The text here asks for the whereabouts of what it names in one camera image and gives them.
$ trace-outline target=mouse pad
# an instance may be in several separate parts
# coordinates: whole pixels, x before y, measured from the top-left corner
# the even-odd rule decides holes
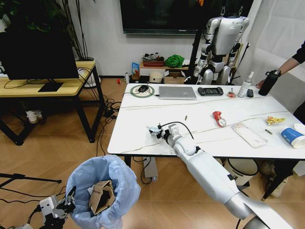
[[[142,84],[134,86],[131,90],[130,93],[134,96],[134,97],[138,97],[138,98],[147,98],[152,96],[152,94],[154,94],[154,88],[151,86],[148,86],[149,89],[146,90],[146,92],[139,92],[139,88],[142,86]]]

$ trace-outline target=plant pot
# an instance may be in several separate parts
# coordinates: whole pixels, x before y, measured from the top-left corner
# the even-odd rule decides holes
[[[82,60],[82,61],[95,61],[95,58],[88,56],[86,60]],[[93,75],[91,75],[91,77],[88,79],[87,83],[85,84],[85,88],[95,88],[95,87],[96,87],[96,83],[95,83]]]

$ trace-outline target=green bag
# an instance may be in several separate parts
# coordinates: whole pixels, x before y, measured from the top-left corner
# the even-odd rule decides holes
[[[183,61],[184,58],[182,56],[175,54],[167,58],[167,60],[165,61],[165,65],[171,68],[181,68]]]

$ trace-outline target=blue bag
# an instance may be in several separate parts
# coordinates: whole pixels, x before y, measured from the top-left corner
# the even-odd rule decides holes
[[[98,215],[89,208],[87,188],[101,180],[112,180],[114,203]],[[93,157],[79,165],[70,175],[66,193],[76,186],[75,210],[70,214],[83,229],[121,229],[122,216],[137,202],[141,188],[134,172],[115,155]]]

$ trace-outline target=white shoe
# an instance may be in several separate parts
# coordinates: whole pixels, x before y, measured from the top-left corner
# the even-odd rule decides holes
[[[260,167],[260,171],[265,176],[275,176],[275,166],[273,161],[265,161],[262,166]]]
[[[38,123],[37,116],[33,111],[26,111],[26,113],[30,123]]]
[[[35,110],[34,111],[35,115],[37,116],[37,118],[40,120],[40,119],[43,119],[42,117],[42,111],[40,110]]]
[[[285,184],[288,182],[288,178],[284,179],[282,181],[281,184],[279,184],[279,186],[273,191],[273,193],[271,193],[270,195],[272,197],[280,197],[282,192],[283,192],[283,188],[285,186]]]

